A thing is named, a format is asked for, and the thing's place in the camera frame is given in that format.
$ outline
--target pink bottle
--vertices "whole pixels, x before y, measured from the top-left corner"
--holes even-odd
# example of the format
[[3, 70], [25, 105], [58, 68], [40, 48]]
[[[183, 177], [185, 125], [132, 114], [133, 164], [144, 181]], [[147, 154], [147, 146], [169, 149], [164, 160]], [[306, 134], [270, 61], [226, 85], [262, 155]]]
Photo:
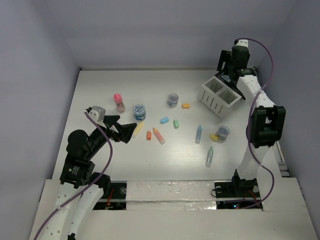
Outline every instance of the pink bottle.
[[122, 102], [122, 96], [119, 93], [116, 93], [113, 95], [113, 100], [116, 104], [116, 109], [120, 112], [123, 113], [125, 111], [125, 105]]

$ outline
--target white basket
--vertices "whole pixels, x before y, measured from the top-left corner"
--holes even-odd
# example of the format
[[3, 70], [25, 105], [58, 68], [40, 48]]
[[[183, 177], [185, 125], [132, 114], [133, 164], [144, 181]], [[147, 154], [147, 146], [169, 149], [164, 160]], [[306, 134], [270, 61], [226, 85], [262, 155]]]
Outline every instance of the white basket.
[[222, 118], [241, 100], [241, 96], [214, 76], [201, 85], [198, 100]]

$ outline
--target gray wall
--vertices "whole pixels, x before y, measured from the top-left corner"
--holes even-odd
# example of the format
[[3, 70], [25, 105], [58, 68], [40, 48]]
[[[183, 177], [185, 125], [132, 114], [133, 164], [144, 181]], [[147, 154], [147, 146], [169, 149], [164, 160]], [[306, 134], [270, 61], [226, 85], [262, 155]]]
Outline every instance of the gray wall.
[[[211, 66], [236, 38], [270, 45], [296, 0], [46, 0], [82, 67]], [[251, 64], [263, 49], [251, 46]]]
[[[272, 44], [274, 78], [266, 92], [286, 108], [281, 147], [320, 237], [319, 10], [318, 0], [297, 1]], [[262, 82], [269, 72], [270, 61], [266, 57], [259, 66]]]
[[0, 7], [0, 235], [29, 239], [79, 68], [41, 0]]

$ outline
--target white table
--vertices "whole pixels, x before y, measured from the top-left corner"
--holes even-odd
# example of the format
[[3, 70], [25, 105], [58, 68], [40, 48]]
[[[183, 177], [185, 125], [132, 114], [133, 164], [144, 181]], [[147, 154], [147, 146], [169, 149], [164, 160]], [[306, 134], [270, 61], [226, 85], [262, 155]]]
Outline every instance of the white table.
[[[38, 212], [30, 239], [41, 223], [52, 212], [59, 189], [59, 177], [67, 155], [68, 135], [77, 129], [91, 133], [95, 127], [82, 113], [90, 106], [106, 109], [108, 115], [115, 115], [113, 95], [123, 96], [126, 110], [121, 113], [120, 124], [135, 122], [132, 108], [144, 104], [146, 120], [139, 135], [128, 144], [113, 143], [113, 158], [106, 174], [112, 181], [131, 181], [128, 186], [137, 186], [130, 199], [185, 201], [190, 196], [193, 201], [214, 201], [209, 185], [203, 189], [193, 188], [196, 196], [184, 188], [171, 195], [166, 189], [156, 189], [157, 182], [135, 181], [166, 180], [223, 180], [230, 179], [241, 162], [247, 147], [245, 128], [247, 125], [249, 102], [242, 101], [238, 108], [224, 119], [218, 119], [207, 107], [197, 101], [199, 86], [215, 74], [210, 70], [172, 71], [81, 71], [74, 92], [69, 116], [65, 126], [52, 180], [47, 180], [41, 196]], [[167, 106], [168, 94], [179, 95], [179, 105]], [[190, 103], [190, 109], [182, 109], [182, 103]], [[170, 122], [160, 125], [163, 117]], [[173, 120], [180, 127], [174, 129]], [[195, 144], [198, 125], [201, 124], [202, 138]], [[209, 135], [219, 126], [226, 125], [231, 134], [224, 143], [214, 143]], [[160, 145], [152, 135], [146, 141], [146, 132], [155, 127], [166, 140]], [[208, 149], [213, 146], [214, 155], [210, 168], [205, 166]], [[109, 157], [106, 144], [92, 159], [95, 171], [103, 169]], [[141, 240], [316, 240], [304, 199], [295, 178], [282, 178], [273, 150], [263, 161], [275, 176], [275, 187], [271, 196], [263, 203], [263, 211], [249, 210], [172, 210], [152, 204], [133, 205], [131, 210], [93, 211], [77, 240], [141, 239]], [[268, 172], [259, 169], [257, 176], [261, 196], [265, 196], [271, 186]]]
[[[59, 179], [65, 158], [69, 134], [82, 129], [88, 134], [95, 127], [83, 114], [90, 106], [106, 109], [106, 114], [117, 115], [113, 95], [120, 93], [126, 110], [120, 113], [119, 123], [137, 122], [133, 106], [146, 107], [146, 119], [139, 135], [128, 144], [113, 142], [113, 158], [106, 174], [113, 181], [129, 180], [222, 180], [231, 179], [236, 167], [242, 161], [247, 141], [245, 129], [249, 114], [249, 102], [242, 101], [232, 114], [219, 119], [203, 103], [197, 101], [200, 85], [216, 72], [212, 70], [177, 71], [81, 71], [74, 92], [70, 112], [65, 125], [62, 142], [52, 179]], [[179, 95], [177, 107], [167, 105], [170, 93]], [[190, 109], [182, 109], [182, 103], [190, 103]], [[160, 124], [160, 119], [169, 117], [170, 122]], [[174, 129], [173, 120], [180, 127]], [[195, 144], [196, 131], [202, 126], [200, 144]], [[230, 128], [230, 136], [224, 143], [214, 143], [209, 135], [219, 126]], [[147, 131], [157, 128], [166, 143], [160, 145], [152, 134], [146, 141]], [[210, 168], [205, 166], [207, 152], [213, 147], [214, 154]], [[109, 158], [106, 144], [92, 159], [95, 171], [101, 171]], [[280, 176], [272, 150], [264, 159]]]

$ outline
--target pink bottle cap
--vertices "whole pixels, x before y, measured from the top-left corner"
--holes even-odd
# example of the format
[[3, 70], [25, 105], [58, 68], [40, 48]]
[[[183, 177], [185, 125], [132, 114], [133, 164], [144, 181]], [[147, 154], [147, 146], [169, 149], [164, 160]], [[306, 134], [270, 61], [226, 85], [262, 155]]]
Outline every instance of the pink bottle cap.
[[116, 104], [122, 103], [122, 96], [119, 93], [113, 95], [113, 100]]

